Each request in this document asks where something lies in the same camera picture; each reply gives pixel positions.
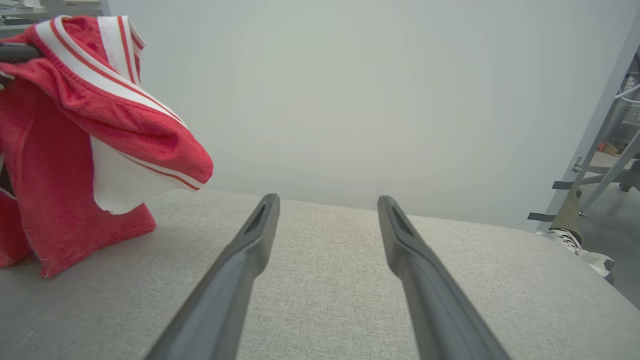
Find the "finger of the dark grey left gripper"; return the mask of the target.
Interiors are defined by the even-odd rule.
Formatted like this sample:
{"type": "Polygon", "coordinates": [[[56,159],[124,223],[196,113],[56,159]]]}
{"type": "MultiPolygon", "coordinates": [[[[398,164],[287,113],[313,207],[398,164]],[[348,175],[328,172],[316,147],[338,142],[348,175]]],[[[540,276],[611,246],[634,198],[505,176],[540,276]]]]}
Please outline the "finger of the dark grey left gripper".
{"type": "Polygon", "coordinates": [[[0,44],[0,63],[20,64],[33,59],[41,59],[42,53],[30,44],[2,42],[0,44]]]}

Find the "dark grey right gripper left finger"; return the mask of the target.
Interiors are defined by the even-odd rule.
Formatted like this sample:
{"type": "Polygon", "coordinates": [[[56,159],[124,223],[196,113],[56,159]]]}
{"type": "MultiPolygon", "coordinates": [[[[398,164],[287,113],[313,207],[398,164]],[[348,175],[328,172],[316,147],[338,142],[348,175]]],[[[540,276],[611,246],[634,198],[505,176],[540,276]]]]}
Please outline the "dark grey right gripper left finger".
{"type": "Polygon", "coordinates": [[[281,199],[258,201],[233,240],[188,296],[147,360],[234,360],[254,281],[269,262],[281,199]]]}

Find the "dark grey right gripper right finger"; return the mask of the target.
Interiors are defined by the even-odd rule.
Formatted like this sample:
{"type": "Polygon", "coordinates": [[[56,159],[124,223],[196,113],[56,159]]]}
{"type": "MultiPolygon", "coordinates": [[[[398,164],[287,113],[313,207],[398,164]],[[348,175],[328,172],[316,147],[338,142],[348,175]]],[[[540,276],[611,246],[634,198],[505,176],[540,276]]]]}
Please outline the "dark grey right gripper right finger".
{"type": "Polygon", "coordinates": [[[436,253],[389,195],[377,201],[386,261],[400,280],[421,360],[508,360],[436,253]]]}

